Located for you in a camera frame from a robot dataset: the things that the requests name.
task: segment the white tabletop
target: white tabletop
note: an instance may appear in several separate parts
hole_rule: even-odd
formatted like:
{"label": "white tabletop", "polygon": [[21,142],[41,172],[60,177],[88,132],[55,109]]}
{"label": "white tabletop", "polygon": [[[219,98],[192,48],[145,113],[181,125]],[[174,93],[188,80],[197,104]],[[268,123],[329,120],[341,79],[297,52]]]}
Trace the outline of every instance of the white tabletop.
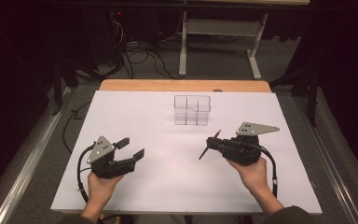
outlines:
{"label": "white tabletop", "polygon": [[[175,95],[211,96],[208,125],[175,125]],[[131,158],[145,148],[145,157],[137,162],[135,172],[118,183],[105,211],[261,213],[238,173],[219,152],[210,150],[199,161],[207,137],[218,130],[222,130],[219,138],[235,137],[235,131],[245,121],[280,128],[276,133],[259,135],[259,140],[277,163],[278,199],[282,204],[297,205],[312,214],[322,213],[274,93],[199,91],[97,91],[51,209],[80,212],[84,208],[85,202],[77,191],[77,161],[81,152],[103,135],[112,143],[130,138],[130,144],[116,152],[117,160]],[[88,155],[83,168],[88,167]],[[271,164],[265,158],[271,186]],[[88,173],[82,174],[86,190]]]}

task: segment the dark sleeve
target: dark sleeve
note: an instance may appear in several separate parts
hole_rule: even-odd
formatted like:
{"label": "dark sleeve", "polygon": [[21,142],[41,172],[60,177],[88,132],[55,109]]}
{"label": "dark sleeve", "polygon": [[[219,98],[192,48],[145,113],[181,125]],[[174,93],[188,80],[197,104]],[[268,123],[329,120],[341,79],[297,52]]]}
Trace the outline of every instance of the dark sleeve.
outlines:
{"label": "dark sleeve", "polygon": [[270,217],[267,217],[264,224],[316,224],[313,217],[302,208],[291,206],[283,208]]}
{"label": "dark sleeve", "polygon": [[93,224],[79,215],[63,215],[58,224]]}

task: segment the person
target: person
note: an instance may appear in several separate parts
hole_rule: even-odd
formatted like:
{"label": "person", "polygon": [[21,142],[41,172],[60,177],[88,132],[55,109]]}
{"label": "person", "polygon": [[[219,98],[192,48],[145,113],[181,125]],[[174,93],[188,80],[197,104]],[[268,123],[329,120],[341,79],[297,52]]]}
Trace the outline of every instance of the person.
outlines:
{"label": "person", "polygon": [[[243,166],[237,164],[234,161],[227,160],[228,163],[234,167],[241,178],[243,185],[250,191],[250,193],[255,197],[256,201],[260,205],[266,219],[263,223],[265,224],[291,224],[291,223],[301,223],[301,224],[315,224],[313,217],[297,206],[284,207],[279,200],[272,194],[269,185],[267,183],[267,161],[260,157],[260,159],[251,165]],[[69,216],[64,215],[60,220],[59,224],[90,224],[96,223],[98,217],[100,216],[103,208],[106,206],[107,202],[111,198],[113,191],[115,189],[118,181],[123,178],[123,176],[114,177],[112,179],[102,179],[99,178],[93,172],[90,172],[88,182],[89,182],[89,201],[86,204],[86,207],[81,212],[80,216]],[[139,220],[135,222],[143,223],[142,216]],[[173,223],[186,223],[185,220],[174,221]]]}

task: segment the white desk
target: white desk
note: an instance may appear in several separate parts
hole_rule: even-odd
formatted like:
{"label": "white desk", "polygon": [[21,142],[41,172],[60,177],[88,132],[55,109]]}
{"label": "white desk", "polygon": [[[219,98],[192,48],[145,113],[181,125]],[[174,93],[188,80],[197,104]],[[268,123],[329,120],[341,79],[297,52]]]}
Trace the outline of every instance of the white desk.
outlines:
{"label": "white desk", "polygon": [[[184,0],[187,2],[225,2],[242,4],[267,5],[308,5],[310,0]],[[252,69],[254,79],[261,79],[260,71],[255,60],[255,54],[260,43],[261,35],[266,26],[268,14],[263,14],[260,21],[221,21],[188,19],[187,12],[183,12],[182,48],[179,61],[179,76],[186,75],[187,68],[187,34],[198,35],[237,35],[249,36],[254,39],[251,49],[247,49],[247,58]]]}
{"label": "white desk", "polygon": [[[173,97],[177,94],[211,96],[208,126],[174,124]],[[278,198],[283,205],[295,204],[312,214],[322,213],[278,100],[268,92],[97,91],[51,209],[80,212],[84,208],[77,191],[77,160],[86,147],[104,135],[111,142],[131,139],[128,146],[117,151],[119,160],[145,148],[145,157],[137,162],[135,172],[127,174],[117,185],[105,212],[261,213],[237,172],[217,151],[210,150],[198,160],[208,136],[218,130],[222,130],[221,138],[235,136],[244,121],[281,128],[259,138],[260,145],[271,152],[277,163]],[[83,167],[87,167],[86,158]],[[87,174],[82,174],[86,190]]]}

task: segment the pen holder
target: pen holder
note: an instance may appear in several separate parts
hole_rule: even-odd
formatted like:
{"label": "pen holder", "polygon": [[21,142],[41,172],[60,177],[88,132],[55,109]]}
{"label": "pen holder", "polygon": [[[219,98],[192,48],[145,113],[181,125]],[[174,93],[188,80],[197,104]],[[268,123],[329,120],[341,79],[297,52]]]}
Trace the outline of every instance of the pen holder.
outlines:
{"label": "pen holder", "polygon": [[174,98],[176,125],[208,125],[211,97],[176,95]]}

